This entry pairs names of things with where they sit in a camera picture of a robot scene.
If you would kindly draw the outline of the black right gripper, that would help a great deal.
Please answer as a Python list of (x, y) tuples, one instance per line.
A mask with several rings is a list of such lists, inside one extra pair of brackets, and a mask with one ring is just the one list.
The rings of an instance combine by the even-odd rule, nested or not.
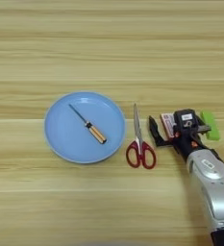
[(207, 149), (199, 135), (209, 132), (212, 128), (206, 125), (200, 117), (197, 117), (197, 121), (197, 127), (183, 128), (180, 125), (175, 125), (173, 127), (174, 138), (172, 141), (162, 138), (158, 130), (158, 124), (152, 116), (149, 116), (149, 130), (157, 147), (173, 145), (183, 159), (187, 160), (192, 152)]

